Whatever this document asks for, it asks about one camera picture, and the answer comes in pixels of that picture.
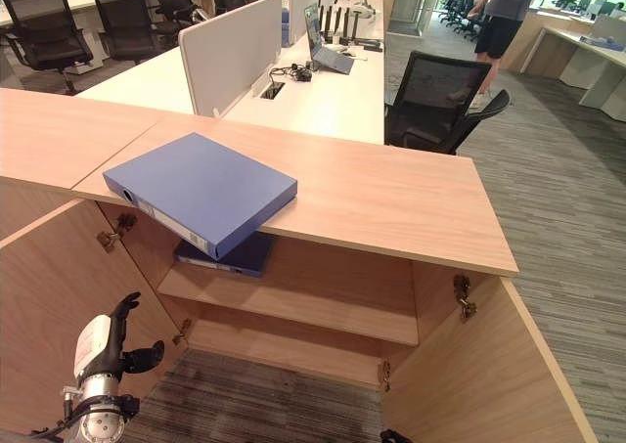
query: binder spine label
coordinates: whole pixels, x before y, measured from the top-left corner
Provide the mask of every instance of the binder spine label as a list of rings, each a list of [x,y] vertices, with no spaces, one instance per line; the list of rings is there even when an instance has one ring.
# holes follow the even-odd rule
[[[184,240],[189,241],[191,244],[193,244],[195,247],[197,247],[201,251],[207,252],[208,245],[204,238],[188,230],[183,225],[178,223],[176,220],[173,220],[172,218],[167,216],[165,213],[158,211],[156,208],[149,205],[148,203],[145,203],[143,200],[137,199],[137,204],[139,205],[139,209],[141,211],[148,213],[150,216],[155,218],[156,221],[165,225],[167,228],[172,230],[178,236],[180,236]]]

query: black shorts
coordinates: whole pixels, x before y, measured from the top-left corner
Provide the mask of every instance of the black shorts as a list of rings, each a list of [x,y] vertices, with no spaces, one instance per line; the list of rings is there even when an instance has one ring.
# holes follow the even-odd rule
[[[474,52],[486,52],[492,59],[501,58],[513,42],[521,23],[522,21],[492,16],[480,30]]]

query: laptop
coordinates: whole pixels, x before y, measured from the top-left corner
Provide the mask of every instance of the laptop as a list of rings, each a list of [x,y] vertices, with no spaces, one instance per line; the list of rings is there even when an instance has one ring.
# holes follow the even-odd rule
[[[316,3],[304,9],[304,20],[306,21],[306,33],[309,36],[311,60],[339,73],[350,74],[354,60],[322,45],[320,19],[317,14]]]

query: wooden countertop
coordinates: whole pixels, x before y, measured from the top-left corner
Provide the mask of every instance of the wooden countertop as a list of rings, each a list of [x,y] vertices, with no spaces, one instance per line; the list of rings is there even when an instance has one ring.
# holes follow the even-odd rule
[[[64,96],[0,91],[0,177],[126,204],[102,172],[198,132],[298,180],[263,231],[497,275],[513,256],[469,158]]]

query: binder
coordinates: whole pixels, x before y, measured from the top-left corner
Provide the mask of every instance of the binder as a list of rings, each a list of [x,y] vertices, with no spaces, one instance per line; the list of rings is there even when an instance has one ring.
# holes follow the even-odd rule
[[[217,260],[297,193],[295,179],[197,133],[103,175],[116,194]]]
[[[265,261],[272,249],[273,241],[274,236],[257,231],[252,233],[221,260],[217,260],[183,240],[176,247],[174,257],[179,262],[187,262],[211,269],[226,270],[251,277],[260,277]]]

